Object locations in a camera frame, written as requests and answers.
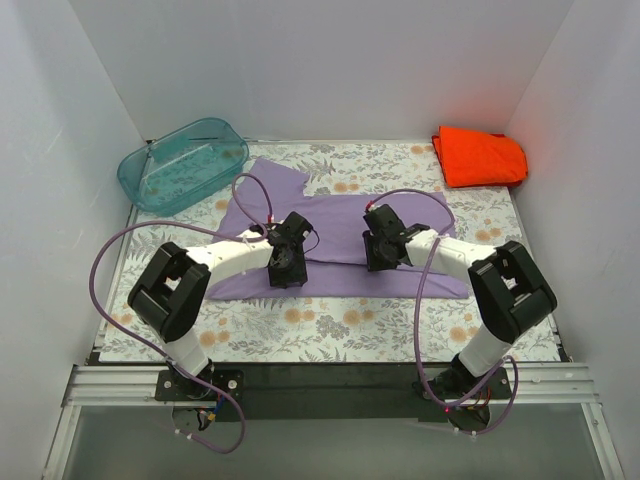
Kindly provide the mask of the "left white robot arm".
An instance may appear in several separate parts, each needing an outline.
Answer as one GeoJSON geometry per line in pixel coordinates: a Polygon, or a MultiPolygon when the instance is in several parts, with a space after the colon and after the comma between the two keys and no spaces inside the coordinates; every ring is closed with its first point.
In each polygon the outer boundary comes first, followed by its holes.
{"type": "Polygon", "coordinates": [[[313,232],[296,212],[266,228],[258,225],[231,240],[184,249],[167,242],[156,251],[128,296],[128,305],[152,330],[169,356],[171,384],[192,400],[209,399],[213,362],[194,331],[210,287],[252,270],[267,272],[275,288],[307,282],[304,241],[313,232]]]}

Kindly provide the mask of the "purple t shirt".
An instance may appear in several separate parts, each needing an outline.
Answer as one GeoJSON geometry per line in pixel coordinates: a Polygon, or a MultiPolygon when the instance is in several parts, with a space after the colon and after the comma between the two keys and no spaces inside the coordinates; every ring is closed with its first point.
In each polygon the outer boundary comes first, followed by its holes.
{"type": "Polygon", "coordinates": [[[266,216],[264,194],[271,199],[273,213],[282,220],[295,211],[306,218],[320,235],[305,244],[308,281],[301,287],[274,288],[265,269],[251,270],[215,284],[208,291],[212,300],[246,300],[275,297],[367,297],[413,298],[422,273],[420,268],[400,266],[395,270],[369,272],[366,268],[362,233],[367,229],[364,208],[372,195],[306,196],[309,176],[270,160],[256,160],[250,173],[265,185],[244,179],[236,187],[237,200],[228,203],[219,231],[235,236],[250,226],[240,208],[262,219],[266,216]]]}

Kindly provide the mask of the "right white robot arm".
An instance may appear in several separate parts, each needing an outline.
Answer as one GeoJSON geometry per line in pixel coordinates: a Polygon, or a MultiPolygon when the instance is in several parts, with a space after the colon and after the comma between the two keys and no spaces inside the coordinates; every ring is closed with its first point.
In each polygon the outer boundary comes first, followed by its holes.
{"type": "Polygon", "coordinates": [[[422,270],[414,308],[414,354],[423,394],[440,404],[447,394],[475,397],[503,365],[525,333],[557,308],[557,298],[524,245],[480,245],[451,238],[422,224],[406,226],[387,204],[365,210],[363,233],[367,268],[422,270]],[[428,274],[466,282],[482,325],[449,366],[429,380],[420,353],[420,304],[428,274]]]}

